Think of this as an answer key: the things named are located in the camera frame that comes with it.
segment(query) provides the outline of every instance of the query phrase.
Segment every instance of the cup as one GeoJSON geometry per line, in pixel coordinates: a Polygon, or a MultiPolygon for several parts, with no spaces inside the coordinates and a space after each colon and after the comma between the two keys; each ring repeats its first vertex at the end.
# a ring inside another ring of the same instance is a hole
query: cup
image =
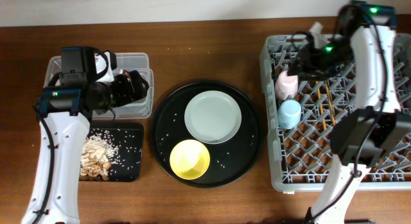
{"type": "Polygon", "coordinates": [[[210,153],[201,142],[185,140],[178,143],[170,154],[173,172],[186,180],[201,177],[210,165],[210,153]]]}
{"type": "Polygon", "coordinates": [[[298,76],[288,76],[288,71],[282,71],[275,82],[275,96],[286,100],[288,96],[294,98],[298,91],[298,76]]]}
{"type": "Polygon", "coordinates": [[[278,125],[281,128],[291,129],[300,123],[301,105],[294,99],[284,101],[277,112],[278,125]]]}

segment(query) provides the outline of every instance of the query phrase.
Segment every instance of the white wall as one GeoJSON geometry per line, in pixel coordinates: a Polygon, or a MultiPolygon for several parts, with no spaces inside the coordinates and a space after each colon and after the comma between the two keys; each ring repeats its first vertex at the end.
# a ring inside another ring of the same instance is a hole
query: white wall
{"type": "MultiPolygon", "coordinates": [[[[411,13],[411,0],[366,0],[411,13]]],[[[348,0],[0,0],[0,26],[336,15],[348,0]]]]}

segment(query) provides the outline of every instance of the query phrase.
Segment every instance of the green light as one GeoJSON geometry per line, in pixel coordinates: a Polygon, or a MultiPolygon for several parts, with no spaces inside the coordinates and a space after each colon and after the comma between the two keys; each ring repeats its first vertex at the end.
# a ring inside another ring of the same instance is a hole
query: green light
{"type": "Polygon", "coordinates": [[[333,47],[326,47],[326,52],[330,53],[333,50],[333,47]]]}
{"type": "Polygon", "coordinates": [[[371,13],[377,13],[377,11],[378,11],[378,8],[370,8],[371,13]]]}

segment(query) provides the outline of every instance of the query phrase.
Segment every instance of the pink cup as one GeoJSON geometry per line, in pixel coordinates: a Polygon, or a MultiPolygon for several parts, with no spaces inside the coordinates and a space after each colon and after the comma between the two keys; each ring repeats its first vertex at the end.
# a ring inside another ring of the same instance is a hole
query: pink cup
{"type": "Polygon", "coordinates": [[[288,96],[294,98],[298,91],[298,76],[288,76],[287,71],[282,71],[275,83],[275,96],[285,100],[288,96]]]}

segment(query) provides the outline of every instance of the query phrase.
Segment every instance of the gray dish rack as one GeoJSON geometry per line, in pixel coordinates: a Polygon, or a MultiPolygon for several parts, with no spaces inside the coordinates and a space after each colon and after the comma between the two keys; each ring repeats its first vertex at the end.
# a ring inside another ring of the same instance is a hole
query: gray dish rack
{"type": "MultiPolygon", "coordinates": [[[[304,35],[295,35],[294,44],[300,49],[304,35]]],[[[278,74],[285,71],[297,55],[291,45],[291,35],[273,35],[266,39],[259,56],[261,86],[265,95],[268,120],[268,156],[271,183],[283,193],[295,191],[320,191],[331,167],[332,153],[328,135],[332,131],[329,99],[332,102],[335,121],[339,122],[354,109],[355,65],[341,65],[342,73],[328,79],[331,98],[324,82],[299,82],[295,99],[302,106],[298,127],[283,130],[277,124],[277,108],[281,102],[275,99],[274,85],[278,74]]],[[[403,112],[411,108],[411,36],[398,34],[394,49],[396,90],[403,112]]],[[[394,148],[389,157],[381,160],[360,184],[359,190],[411,189],[411,134],[394,148]]]]}

